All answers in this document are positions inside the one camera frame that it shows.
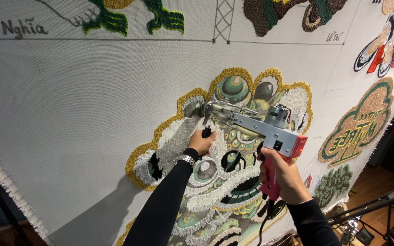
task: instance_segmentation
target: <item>wooden floor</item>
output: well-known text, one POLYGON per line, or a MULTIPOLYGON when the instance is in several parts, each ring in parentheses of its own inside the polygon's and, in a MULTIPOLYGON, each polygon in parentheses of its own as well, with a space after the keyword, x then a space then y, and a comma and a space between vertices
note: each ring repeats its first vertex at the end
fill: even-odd
MULTIPOLYGON (((351 189, 356 193, 349 192, 349 201, 346 204, 348 209, 354 208, 365 202, 381 197, 394 190, 394 174, 380 166, 367 165, 358 180, 351 189)), ((362 217, 362 220, 374 227, 381 233, 387 228, 387 208, 378 209, 362 217)), ((391 227, 394 226, 394 210, 392 209, 391 227)), ((385 244, 381 235, 368 228, 369 232, 375 235, 375 239, 370 246, 382 246, 385 244)))

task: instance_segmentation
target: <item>hand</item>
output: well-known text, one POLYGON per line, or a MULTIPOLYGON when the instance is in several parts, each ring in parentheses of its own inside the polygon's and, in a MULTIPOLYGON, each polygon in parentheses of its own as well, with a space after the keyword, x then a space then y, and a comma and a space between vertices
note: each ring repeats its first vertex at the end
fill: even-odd
MULTIPOLYGON (((257 159, 261 160, 262 155, 266 158, 270 158, 275 164, 276 179, 281 186, 280 196, 284 201, 290 205, 296 205, 312 198, 300 177, 294 160, 287 163, 276 150, 266 147, 261 148, 261 153, 258 155, 257 159)), ((259 180, 261 182, 267 181, 268 169, 264 163, 261 163, 260 170, 259 180)))
POLYGON ((202 131, 195 131, 189 140, 188 148, 193 148, 198 152, 198 155, 201 156, 205 153, 209 154, 209 148, 212 145, 212 142, 217 138, 217 132, 211 132, 211 136, 208 138, 201 137, 202 131))

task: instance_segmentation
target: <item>metal stand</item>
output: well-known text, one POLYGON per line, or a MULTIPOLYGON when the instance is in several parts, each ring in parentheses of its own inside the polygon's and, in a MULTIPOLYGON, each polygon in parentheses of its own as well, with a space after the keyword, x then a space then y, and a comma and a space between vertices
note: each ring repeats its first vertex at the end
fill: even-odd
POLYGON ((358 221, 360 223, 362 223, 363 225, 369 227, 370 229, 372 229, 373 231, 375 231, 376 233, 380 234, 384 240, 386 242, 389 242, 389 231, 390 231, 390 219, 391 219, 391 209, 394 209, 394 192, 385 194, 377 199, 374 199, 372 201, 366 202, 364 204, 361 204, 355 208, 346 210, 342 213, 336 214, 334 216, 332 216, 331 218, 329 218, 329 220, 332 220, 331 222, 329 222, 330 226, 333 225, 337 225, 337 224, 342 224, 345 221, 351 220, 351 219, 355 219, 358 216, 362 216, 365 215, 367 213, 370 213, 372 211, 378 210, 380 208, 384 208, 388 206, 388 215, 387 215, 387 232, 385 234, 382 234, 381 232, 378 232, 378 230, 376 230, 375 228, 373 228, 372 226, 370 226, 369 224, 365 223, 364 221, 362 221, 361 219, 358 219, 358 221), (351 213, 355 210, 358 209, 363 209, 359 212, 353 213, 351 215, 347 215, 342 217, 342 215, 345 215, 347 213, 351 213))

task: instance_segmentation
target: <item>green tree design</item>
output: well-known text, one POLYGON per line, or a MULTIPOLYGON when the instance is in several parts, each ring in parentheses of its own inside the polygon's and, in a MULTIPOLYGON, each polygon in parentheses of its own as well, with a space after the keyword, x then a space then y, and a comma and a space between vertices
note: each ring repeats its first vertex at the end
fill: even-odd
POLYGON ((320 208, 326 207, 334 196, 338 197, 349 189, 352 174, 350 165, 346 164, 322 176, 314 195, 320 208))

